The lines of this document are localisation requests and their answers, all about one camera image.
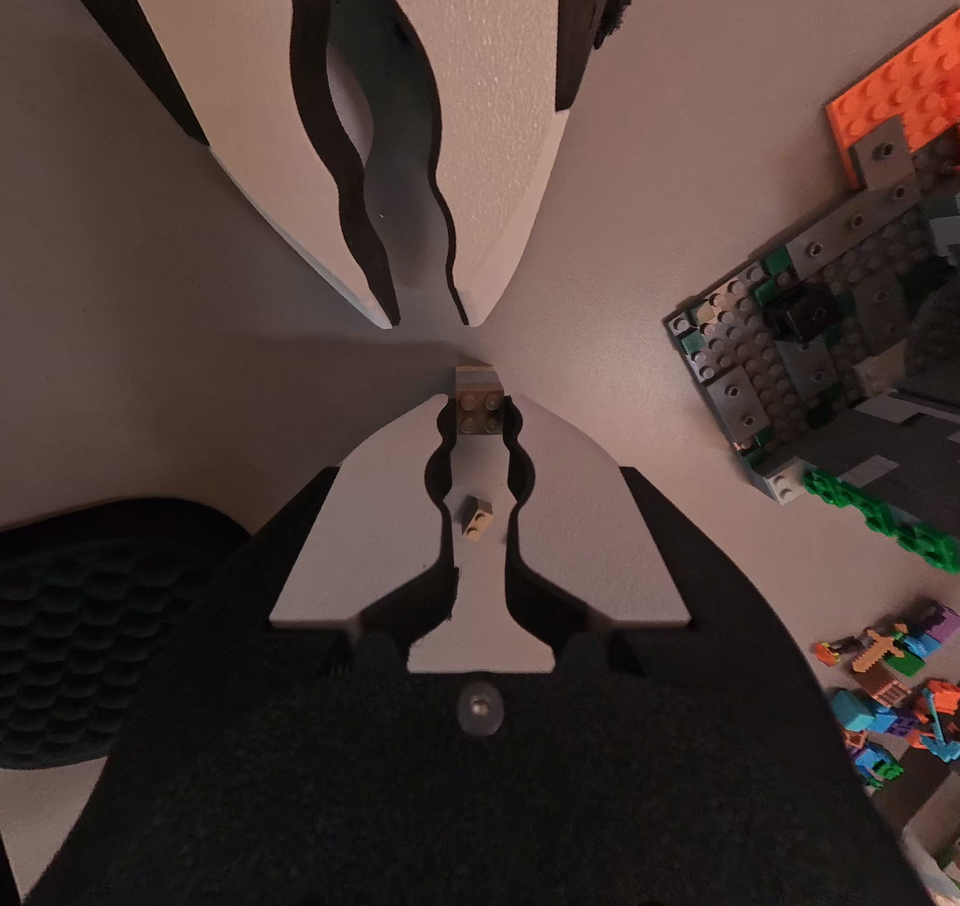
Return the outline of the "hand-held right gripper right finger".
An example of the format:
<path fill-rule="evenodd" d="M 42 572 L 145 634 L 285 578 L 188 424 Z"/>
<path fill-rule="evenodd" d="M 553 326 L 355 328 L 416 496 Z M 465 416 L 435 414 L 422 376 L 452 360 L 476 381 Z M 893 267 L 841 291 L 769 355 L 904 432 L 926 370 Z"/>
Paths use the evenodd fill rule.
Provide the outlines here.
<path fill-rule="evenodd" d="M 624 474 L 596 441 L 518 393 L 505 411 L 505 600 L 558 662 L 569 640 L 690 624 Z"/>

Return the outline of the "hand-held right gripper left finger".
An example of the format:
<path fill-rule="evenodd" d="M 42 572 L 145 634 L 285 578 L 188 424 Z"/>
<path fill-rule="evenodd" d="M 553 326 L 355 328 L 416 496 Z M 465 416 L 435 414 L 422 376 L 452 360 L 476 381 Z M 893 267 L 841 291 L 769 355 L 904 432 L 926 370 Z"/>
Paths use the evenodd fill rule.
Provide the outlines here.
<path fill-rule="evenodd" d="M 270 612 L 277 628 L 388 635 L 403 658 L 457 598 L 446 504 L 455 414 L 426 400 L 342 462 Z"/>

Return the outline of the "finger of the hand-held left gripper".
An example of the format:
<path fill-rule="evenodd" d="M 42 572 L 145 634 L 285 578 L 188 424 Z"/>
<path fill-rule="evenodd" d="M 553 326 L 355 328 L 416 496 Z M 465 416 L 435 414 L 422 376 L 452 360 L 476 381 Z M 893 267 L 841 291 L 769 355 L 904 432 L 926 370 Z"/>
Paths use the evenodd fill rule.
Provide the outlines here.
<path fill-rule="evenodd" d="M 477 327 L 517 270 L 567 125 L 559 0 L 395 2 L 428 67 L 443 275 L 462 323 Z"/>
<path fill-rule="evenodd" d="M 364 164 L 331 93 L 331 0 L 137 2 L 237 187 L 355 309 L 398 325 Z"/>

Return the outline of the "tan and grey brick column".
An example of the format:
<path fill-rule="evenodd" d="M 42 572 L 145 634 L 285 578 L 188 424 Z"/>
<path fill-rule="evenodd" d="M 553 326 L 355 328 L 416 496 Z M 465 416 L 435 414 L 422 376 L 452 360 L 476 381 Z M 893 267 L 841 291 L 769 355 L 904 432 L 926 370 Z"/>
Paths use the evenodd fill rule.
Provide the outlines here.
<path fill-rule="evenodd" d="M 503 432 L 505 393 L 498 372 L 488 364 L 462 364 L 454 370 L 458 436 Z"/>

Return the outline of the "grey desk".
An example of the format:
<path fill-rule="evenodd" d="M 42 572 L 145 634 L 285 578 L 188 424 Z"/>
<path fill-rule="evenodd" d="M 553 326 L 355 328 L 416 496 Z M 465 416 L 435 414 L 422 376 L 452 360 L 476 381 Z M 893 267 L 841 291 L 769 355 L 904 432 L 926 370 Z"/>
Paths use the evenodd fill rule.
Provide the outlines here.
<path fill-rule="evenodd" d="M 825 193 L 810 126 L 853 19 L 827 0 L 638 0 L 586 79 L 518 277 L 476 334 L 376 333 L 162 116 L 78 0 L 2 0 L 2 506 L 172 493 L 263 528 L 151 669 L 37 904 L 928 904 L 767 599 L 878 571 L 850 521 L 778 519 L 684 442 L 655 312 Z M 455 349 L 571 418 L 624 476 L 693 616 L 506 672 L 503 573 L 435 639 L 472 677 L 273 630 L 320 468 L 440 391 Z"/>

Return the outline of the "black mesh wrist cushion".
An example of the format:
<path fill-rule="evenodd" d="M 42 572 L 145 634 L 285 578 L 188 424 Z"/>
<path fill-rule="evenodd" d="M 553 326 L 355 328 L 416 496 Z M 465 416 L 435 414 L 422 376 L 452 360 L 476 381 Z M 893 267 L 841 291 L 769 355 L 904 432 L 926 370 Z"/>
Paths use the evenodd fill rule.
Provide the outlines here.
<path fill-rule="evenodd" d="M 2 528 L 1 768 L 107 756 L 150 661 L 250 537 L 171 498 Z"/>

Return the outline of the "toy brick building model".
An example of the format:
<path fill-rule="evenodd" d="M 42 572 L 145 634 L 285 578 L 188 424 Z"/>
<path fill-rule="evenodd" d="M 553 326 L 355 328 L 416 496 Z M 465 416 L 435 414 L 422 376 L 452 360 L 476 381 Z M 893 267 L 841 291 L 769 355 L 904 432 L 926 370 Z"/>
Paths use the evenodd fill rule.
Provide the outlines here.
<path fill-rule="evenodd" d="M 851 189 L 664 321 L 750 483 L 958 574 L 959 13 L 825 108 Z"/>

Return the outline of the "pile of loose coloured bricks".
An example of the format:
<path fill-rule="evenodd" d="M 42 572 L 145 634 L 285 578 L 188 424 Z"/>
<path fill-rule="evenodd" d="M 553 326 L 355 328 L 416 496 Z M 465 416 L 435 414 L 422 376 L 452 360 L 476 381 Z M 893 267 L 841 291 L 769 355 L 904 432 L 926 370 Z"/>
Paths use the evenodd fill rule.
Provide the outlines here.
<path fill-rule="evenodd" d="M 901 778 L 915 753 L 958 762 L 958 681 L 931 672 L 958 634 L 958 611 L 925 600 L 899 619 L 809 647 L 815 661 L 844 670 L 851 682 L 827 700 L 869 791 Z"/>

